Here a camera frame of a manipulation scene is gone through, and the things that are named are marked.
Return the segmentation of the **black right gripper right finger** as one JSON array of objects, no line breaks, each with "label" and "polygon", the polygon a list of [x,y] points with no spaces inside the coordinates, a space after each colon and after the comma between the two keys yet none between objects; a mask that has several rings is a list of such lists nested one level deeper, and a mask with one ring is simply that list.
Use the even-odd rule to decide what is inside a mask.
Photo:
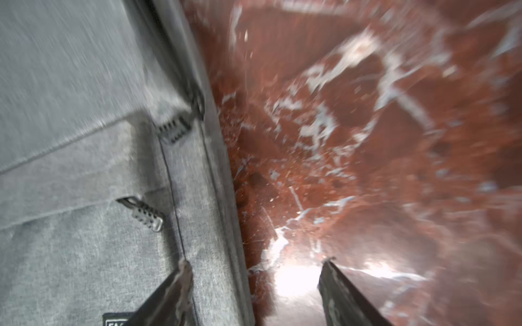
[{"label": "black right gripper right finger", "polygon": [[330,259],[323,262],[318,290],[328,326],[391,326]]}]

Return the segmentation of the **grey fabric backpack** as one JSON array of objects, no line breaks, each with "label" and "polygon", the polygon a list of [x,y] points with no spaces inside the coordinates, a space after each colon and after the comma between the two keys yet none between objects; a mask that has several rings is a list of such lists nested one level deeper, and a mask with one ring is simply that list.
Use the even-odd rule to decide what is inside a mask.
[{"label": "grey fabric backpack", "polygon": [[1,324],[253,325],[231,170],[179,1],[1,2]]}]

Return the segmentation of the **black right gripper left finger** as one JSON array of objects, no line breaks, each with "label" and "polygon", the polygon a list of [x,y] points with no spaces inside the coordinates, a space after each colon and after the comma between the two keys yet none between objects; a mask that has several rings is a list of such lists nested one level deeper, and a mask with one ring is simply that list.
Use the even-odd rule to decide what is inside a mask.
[{"label": "black right gripper left finger", "polygon": [[175,271],[125,325],[185,325],[192,306],[193,285],[192,266],[185,259],[179,260]]}]

